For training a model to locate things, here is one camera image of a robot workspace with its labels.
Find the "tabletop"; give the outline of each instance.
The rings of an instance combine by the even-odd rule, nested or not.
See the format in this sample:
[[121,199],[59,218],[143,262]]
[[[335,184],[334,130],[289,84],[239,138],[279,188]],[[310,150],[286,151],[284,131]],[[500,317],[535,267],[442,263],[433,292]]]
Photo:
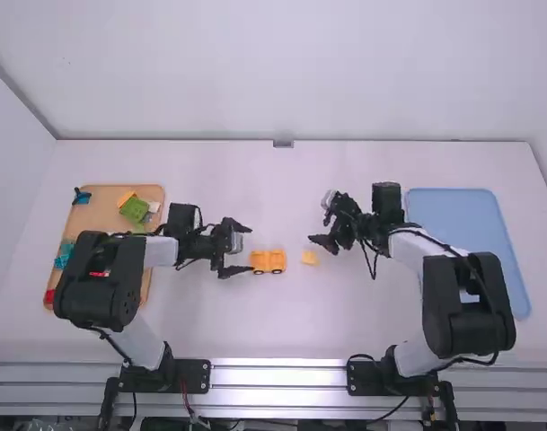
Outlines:
[[[333,257],[308,243],[326,232],[320,201],[347,191],[371,209],[371,184],[491,190],[514,246],[533,311],[517,321],[516,346],[501,362],[547,368],[547,188],[522,142],[65,141],[52,162],[0,291],[0,363],[115,364],[93,334],[46,311],[40,298],[73,188],[87,183],[158,183],[170,202],[200,206],[204,220],[250,226],[244,251],[282,248],[287,271],[218,280],[208,263],[156,268],[142,314],[176,356],[346,359],[379,357],[420,331],[415,274],[380,259],[371,280],[361,251]],[[300,263],[316,250],[321,264]]]

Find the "metal rail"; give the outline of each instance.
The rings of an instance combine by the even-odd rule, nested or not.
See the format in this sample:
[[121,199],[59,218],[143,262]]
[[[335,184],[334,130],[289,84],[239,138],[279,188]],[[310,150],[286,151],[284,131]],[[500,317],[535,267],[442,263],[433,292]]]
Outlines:
[[[377,418],[397,397],[350,397],[343,360],[214,359],[211,390],[190,402],[209,418]],[[0,363],[0,415],[97,415],[113,363]],[[454,385],[462,420],[547,422],[547,366],[458,366],[442,373]],[[179,394],[138,394],[140,417],[186,417]],[[117,415],[130,416],[130,394],[120,394]],[[393,419],[419,419],[411,399]]]

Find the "blue toy piece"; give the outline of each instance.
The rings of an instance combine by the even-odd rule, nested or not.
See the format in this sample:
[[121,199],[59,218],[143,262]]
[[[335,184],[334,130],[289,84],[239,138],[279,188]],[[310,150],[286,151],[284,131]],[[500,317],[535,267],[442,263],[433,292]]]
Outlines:
[[54,259],[55,268],[63,269],[66,267],[74,246],[75,243],[70,240],[63,240],[61,244],[59,244],[59,255]]
[[80,191],[79,187],[74,188],[75,198],[72,205],[80,204],[85,205],[90,203],[90,197],[92,194],[89,191]]

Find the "orange toy car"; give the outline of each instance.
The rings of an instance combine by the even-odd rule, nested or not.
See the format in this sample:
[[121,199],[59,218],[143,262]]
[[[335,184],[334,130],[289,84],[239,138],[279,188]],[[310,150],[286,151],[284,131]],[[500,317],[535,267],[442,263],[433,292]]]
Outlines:
[[283,250],[252,251],[249,261],[256,276],[266,272],[281,274],[287,269],[287,257]]

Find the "small blue figure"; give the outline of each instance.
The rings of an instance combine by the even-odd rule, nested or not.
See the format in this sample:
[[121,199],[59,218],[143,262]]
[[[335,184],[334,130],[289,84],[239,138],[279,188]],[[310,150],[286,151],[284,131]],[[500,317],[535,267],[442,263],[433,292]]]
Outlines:
[[74,188],[75,198],[72,205],[80,204],[85,205],[90,203],[90,197],[92,194],[89,191],[80,191],[79,187]]

